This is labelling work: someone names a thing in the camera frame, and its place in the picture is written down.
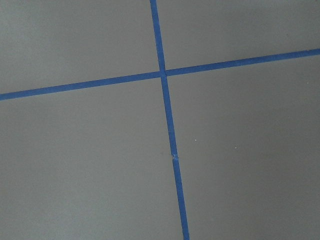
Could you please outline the brown paper table cover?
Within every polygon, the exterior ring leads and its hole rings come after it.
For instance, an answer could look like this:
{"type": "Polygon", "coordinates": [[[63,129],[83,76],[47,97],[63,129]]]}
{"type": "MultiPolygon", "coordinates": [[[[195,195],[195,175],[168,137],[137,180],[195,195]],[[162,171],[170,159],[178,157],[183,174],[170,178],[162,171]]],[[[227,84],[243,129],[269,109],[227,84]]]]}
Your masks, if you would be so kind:
{"type": "MultiPolygon", "coordinates": [[[[156,3],[189,237],[320,237],[317,0],[156,3]]],[[[0,3],[0,237],[183,238],[148,0],[0,3]]]]}

